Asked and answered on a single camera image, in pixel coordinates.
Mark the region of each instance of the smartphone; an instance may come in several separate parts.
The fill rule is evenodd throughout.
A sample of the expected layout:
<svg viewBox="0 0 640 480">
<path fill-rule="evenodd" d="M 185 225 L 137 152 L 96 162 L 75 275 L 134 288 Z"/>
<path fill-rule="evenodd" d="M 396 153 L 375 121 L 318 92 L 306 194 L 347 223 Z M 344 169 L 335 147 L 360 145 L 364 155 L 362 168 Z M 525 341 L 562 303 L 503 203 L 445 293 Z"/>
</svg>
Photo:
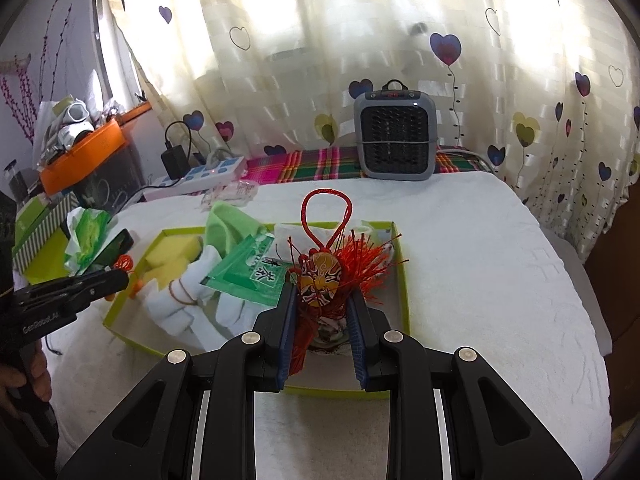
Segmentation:
<svg viewBox="0 0 640 480">
<path fill-rule="evenodd" d="M 103 270 L 113 267 L 121 254 L 126 254 L 133 247 L 133 238 L 129 231 L 123 229 L 109 244 L 95 257 L 85 272 Z"/>
</svg>

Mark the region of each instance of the rubber band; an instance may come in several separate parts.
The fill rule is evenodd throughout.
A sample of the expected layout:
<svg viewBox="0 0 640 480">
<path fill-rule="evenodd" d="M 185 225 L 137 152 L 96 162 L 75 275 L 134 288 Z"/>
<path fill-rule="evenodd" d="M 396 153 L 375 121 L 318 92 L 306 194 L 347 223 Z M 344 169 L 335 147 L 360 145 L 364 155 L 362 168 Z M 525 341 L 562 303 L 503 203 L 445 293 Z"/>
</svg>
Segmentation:
<svg viewBox="0 0 640 480">
<path fill-rule="evenodd" d="M 180 303 L 181 305 L 184 305 L 184 306 L 196 306 L 196 305 L 198 304 L 198 302 L 197 302 L 197 301 L 195 301 L 195 300 L 194 300 L 191 296 L 189 296 L 188 294 L 187 294 L 187 296 L 188 296 L 188 297 L 189 297 L 189 299 L 192 301 L 192 303 L 187 303 L 187 302 L 185 302 L 185 301 L 183 301 L 183 300 L 179 300 L 178 298 L 176 298 L 176 297 L 175 297 L 174 291 L 173 291 L 173 289 L 172 289 L 172 285 L 174 284 L 174 281 L 175 281 L 175 280 L 171 280 L 171 281 L 169 282 L 169 294 L 171 295 L 171 297 L 172 297 L 172 298 L 174 298 L 174 300 L 175 300 L 175 301 L 177 301 L 178 303 Z"/>
<path fill-rule="evenodd" d="M 180 286 L 182 287 L 182 290 L 184 291 L 184 293 L 187 296 L 187 298 L 189 298 L 195 304 L 198 304 L 198 300 L 196 300 L 195 298 L 192 298 L 191 294 L 189 294 L 189 292 L 187 291 L 186 287 L 184 286 L 184 283 L 182 282 L 182 278 L 181 277 L 178 278 L 178 283 L 180 283 Z"/>
</svg>

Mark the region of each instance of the blue gripper pad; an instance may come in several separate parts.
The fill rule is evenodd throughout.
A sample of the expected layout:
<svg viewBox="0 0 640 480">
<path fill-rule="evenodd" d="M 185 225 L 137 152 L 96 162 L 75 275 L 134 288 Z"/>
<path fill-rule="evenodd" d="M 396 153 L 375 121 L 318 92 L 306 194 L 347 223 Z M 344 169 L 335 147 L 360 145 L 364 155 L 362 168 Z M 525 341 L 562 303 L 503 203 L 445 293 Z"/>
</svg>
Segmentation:
<svg viewBox="0 0 640 480">
<path fill-rule="evenodd" d="M 353 300 L 347 300 L 347 329 L 349 330 L 349 342 L 351 343 L 351 354 L 353 355 L 353 367 L 356 371 L 356 378 L 360 381 L 360 387 L 364 390 L 369 382 L 365 359 L 365 345 L 356 307 Z"/>
<path fill-rule="evenodd" d="M 296 300 L 298 296 L 293 293 L 287 303 L 287 312 L 284 319 L 280 347 L 278 349 L 278 373 L 276 383 L 279 389 L 284 388 L 284 383 L 289 377 L 289 365 L 291 363 L 291 352 L 293 350 L 293 338 L 296 331 Z"/>
</svg>

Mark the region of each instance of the green cloth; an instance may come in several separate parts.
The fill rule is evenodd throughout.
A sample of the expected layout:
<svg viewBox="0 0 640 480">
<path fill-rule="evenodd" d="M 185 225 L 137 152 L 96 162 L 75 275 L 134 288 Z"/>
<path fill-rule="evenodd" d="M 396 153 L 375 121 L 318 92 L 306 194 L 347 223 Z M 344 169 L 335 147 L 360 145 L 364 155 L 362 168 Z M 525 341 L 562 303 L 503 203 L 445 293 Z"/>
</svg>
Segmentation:
<svg viewBox="0 0 640 480">
<path fill-rule="evenodd" d="M 214 202 L 204 228 L 205 245 L 213 245 L 224 258 L 248 236 L 255 236 L 263 225 L 227 202 Z"/>
</svg>

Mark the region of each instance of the yellow sponge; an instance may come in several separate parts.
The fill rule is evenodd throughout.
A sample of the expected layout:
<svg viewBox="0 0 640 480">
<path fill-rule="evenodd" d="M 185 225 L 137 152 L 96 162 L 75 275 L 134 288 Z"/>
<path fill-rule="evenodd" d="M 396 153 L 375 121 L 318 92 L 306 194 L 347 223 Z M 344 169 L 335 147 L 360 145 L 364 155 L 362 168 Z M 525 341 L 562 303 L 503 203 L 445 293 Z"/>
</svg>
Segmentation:
<svg viewBox="0 0 640 480">
<path fill-rule="evenodd" d="M 196 260 L 201 250 L 202 242 L 198 235 L 167 236 L 146 256 L 146 262 L 152 269 L 181 257 L 191 263 Z"/>
<path fill-rule="evenodd" d="M 164 264 L 161 267 L 148 270 L 142 276 L 142 282 L 146 285 L 151 280 L 158 280 L 158 289 L 163 290 L 169 285 L 171 280 L 177 280 L 187 270 L 189 261 L 184 256 Z"/>
</svg>

